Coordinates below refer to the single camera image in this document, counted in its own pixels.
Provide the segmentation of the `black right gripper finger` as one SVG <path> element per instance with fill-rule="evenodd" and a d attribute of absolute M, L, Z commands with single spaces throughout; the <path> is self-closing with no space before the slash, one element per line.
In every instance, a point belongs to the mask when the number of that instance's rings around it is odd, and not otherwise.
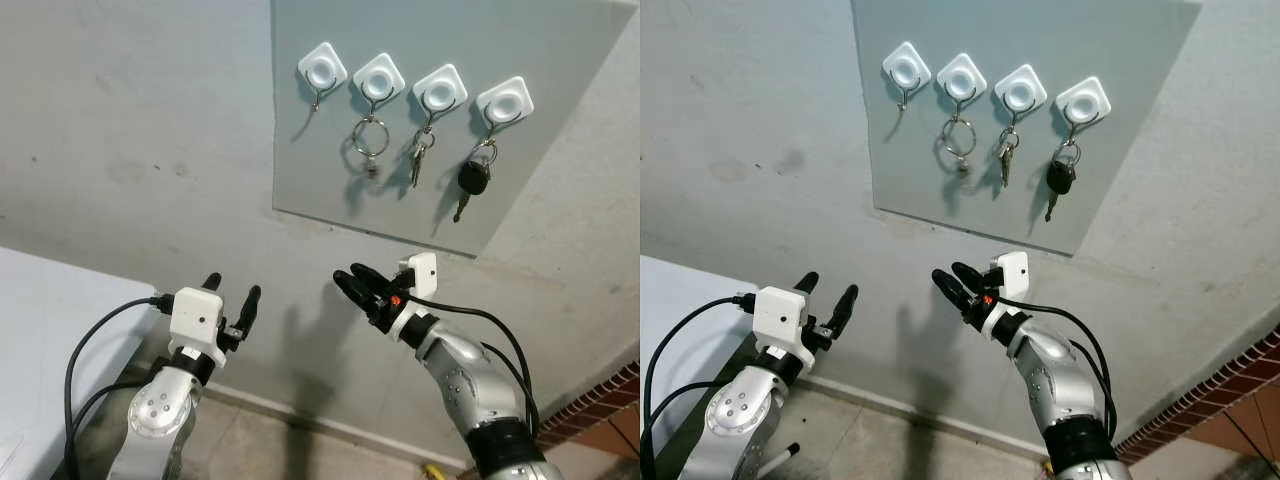
<path fill-rule="evenodd" d="M 360 310 L 365 312 L 378 312 L 380 310 L 380 297 L 357 276 L 343 270 L 335 270 L 332 274 L 332 279 L 339 291 Z"/>
<path fill-rule="evenodd" d="M 974 294 L 954 274 L 936 268 L 931 278 L 942 296 L 957 310 L 973 308 Z"/>
<path fill-rule="evenodd" d="M 987 275 L 973 266 L 964 262 L 952 262 L 951 270 L 952 274 L 975 294 L 984 294 L 991 288 Z"/>
<path fill-rule="evenodd" d="M 352 262 L 349 271 L 370 294 L 387 296 L 394 289 L 392 280 L 367 265 Z"/>

